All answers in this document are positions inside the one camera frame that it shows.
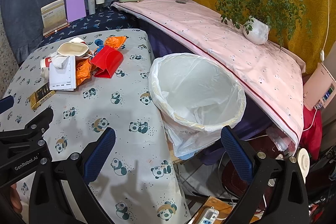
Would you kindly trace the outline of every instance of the trash can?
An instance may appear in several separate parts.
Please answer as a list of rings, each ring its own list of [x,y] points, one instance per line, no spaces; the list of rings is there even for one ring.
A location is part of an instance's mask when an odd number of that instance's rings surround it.
[[[246,97],[238,80],[217,62],[190,53],[154,60],[149,92],[160,109],[174,155],[186,159],[240,122]]]

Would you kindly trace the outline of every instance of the tile floor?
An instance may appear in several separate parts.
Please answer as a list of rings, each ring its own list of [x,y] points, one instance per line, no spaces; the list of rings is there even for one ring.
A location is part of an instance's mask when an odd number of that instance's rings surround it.
[[[198,159],[197,155],[187,160],[183,164],[174,165],[176,174],[179,171],[179,180],[185,194],[193,195],[192,192],[198,192],[203,195],[212,195],[215,197],[229,198],[224,190],[218,176],[218,164],[204,165]],[[223,165],[219,168],[219,174],[223,172]],[[190,209],[193,215],[201,206],[201,203],[195,203]]]

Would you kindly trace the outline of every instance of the panda print tablecloth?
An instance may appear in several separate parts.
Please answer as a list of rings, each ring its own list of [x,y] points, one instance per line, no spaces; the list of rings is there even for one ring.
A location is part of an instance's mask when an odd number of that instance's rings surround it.
[[[0,130],[24,128],[46,107],[54,111],[44,134],[53,160],[63,160],[96,141],[106,127],[116,133],[116,143],[96,181],[89,187],[116,224],[185,223],[190,219],[185,199],[170,159],[160,113],[148,92],[148,73],[153,55],[147,34],[139,29],[109,30],[80,35],[91,50],[95,40],[126,36],[120,51],[124,60],[111,79],[91,77],[75,91],[57,91],[34,112],[27,99],[45,80],[40,61],[67,40],[38,48],[22,64],[5,96],[14,106],[0,115]],[[17,189],[23,203],[29,202],[33,174]],[[63,183],[65,192],[68,185]],[[72,195],[68,200],[75,216],[83,216]]]

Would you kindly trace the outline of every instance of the red cloth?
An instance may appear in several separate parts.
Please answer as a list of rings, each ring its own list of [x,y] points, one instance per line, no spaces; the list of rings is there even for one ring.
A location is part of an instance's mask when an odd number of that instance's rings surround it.
[[[313,117],[315,114],[315,109],[308,110],[303,106],[303,130],[310,127],[311,123],[313,125],[307,131],[302,132],[300,146],[307,149],[310,153],[312,160],[317,160],[319,158],[319,152],[322,141],[322,117],[321,111],[317,110],[314,122]]]

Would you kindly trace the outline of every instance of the orange wrapper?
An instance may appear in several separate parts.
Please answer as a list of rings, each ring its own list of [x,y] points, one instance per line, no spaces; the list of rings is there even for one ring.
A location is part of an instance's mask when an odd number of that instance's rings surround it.
[[[91,70],[94,69],[90,58],[83,59],[76,64],[76,84],[79,86],[85,79],[91,77]]]
[[[104,45],[110,46],[111,48],[117,50],[126,41],[126,37],[108,37],[105,40]]]

